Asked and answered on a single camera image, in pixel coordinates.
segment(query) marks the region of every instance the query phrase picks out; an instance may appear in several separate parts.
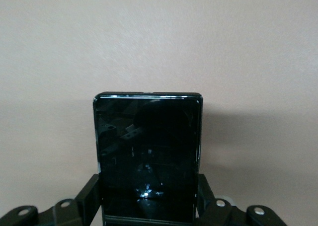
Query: bolt hole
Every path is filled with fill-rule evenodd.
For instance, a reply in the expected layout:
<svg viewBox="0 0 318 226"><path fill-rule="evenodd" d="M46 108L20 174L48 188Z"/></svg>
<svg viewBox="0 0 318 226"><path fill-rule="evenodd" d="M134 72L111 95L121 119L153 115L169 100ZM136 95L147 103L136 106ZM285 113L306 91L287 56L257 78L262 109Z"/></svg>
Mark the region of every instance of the bolt hole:
<svg viewBox="0 0 318 226"><path fill-rule="evenodd" d="M258 214L258 215L264 215L265 214L265 211L262 208L260 208L260 207L255 207L254 208L254 212L256 214Z"/></svg>
<svg viewBox="0 0 318 226"><path fill-rule="evenodd" d="M225 206L225 202L223 200L217 200L217 206L224 207Z"/></svg>
<svg viewBox="0 0 318 226"><path fill-rule="evenodd" d="M29 209L24 209L24 210L19 211L18 215L19 216L26 215L28 212L30 212Z"/></svg>
<svg viewBox="0 0 318 226"><path fill-rule="evenodd" d="M65 202L61 203L61 207L65 208L65 207L69 206L70 204L71 204L70 201L65 201Z"/></svg>

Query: smartphone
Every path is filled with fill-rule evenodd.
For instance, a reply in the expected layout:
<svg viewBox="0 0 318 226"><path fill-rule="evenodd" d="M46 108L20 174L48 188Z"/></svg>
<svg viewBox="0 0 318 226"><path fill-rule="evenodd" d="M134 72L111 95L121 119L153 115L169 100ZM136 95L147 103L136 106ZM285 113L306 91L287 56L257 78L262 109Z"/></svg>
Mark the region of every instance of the smartphone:
<svg viewBox="0 0 318 226"><path fill-rule="evenodd" d="M93 101L104 225L195 218L203 98L104 92Z"/></svg>

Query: black phone mount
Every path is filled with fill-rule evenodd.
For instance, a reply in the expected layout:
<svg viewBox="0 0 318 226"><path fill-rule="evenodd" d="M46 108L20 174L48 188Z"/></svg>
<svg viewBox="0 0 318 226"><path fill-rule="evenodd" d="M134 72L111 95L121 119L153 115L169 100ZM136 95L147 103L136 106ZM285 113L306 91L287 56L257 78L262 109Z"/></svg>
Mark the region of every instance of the black phone mount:
<svg viewBox="0 0 318 226"><path fill-rule="evenodd" d="M287 226L273 210L253 205L246 212L217 199L204 174L198 175L199 217L194 226ZM98 175L86 183L75 199L64 199L38 213L35 206L20 206L0 218L0 226L89 226L101 205ZM140 226L131 222L130 226Z"/></svg>

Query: wall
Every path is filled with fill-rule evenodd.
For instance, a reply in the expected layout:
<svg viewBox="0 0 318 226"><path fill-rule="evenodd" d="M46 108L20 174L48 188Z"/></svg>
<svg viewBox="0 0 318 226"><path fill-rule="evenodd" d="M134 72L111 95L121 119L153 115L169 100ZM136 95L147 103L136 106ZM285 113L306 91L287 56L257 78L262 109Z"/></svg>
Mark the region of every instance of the wall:
<svg viewBox="0 0 318 226"><path fill-rule="evenodd" d="M214 193L314 225L317 10L317 0L0 0L0 215L43 211L97 172L97 93L192 91L204 96L200 170Z"/></svg>

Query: black smartphone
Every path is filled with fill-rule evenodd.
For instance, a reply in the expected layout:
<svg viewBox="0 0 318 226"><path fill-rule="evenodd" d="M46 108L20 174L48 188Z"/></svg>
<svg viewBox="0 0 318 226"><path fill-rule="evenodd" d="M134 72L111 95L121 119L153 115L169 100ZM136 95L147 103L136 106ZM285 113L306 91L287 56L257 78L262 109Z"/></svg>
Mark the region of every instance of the black smartphone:
<svg viewBox="0 0 318 226"><path fill-rule="evenodd" d="M93 101L104 225L195 218L203 98L104 92Z"/></svg>

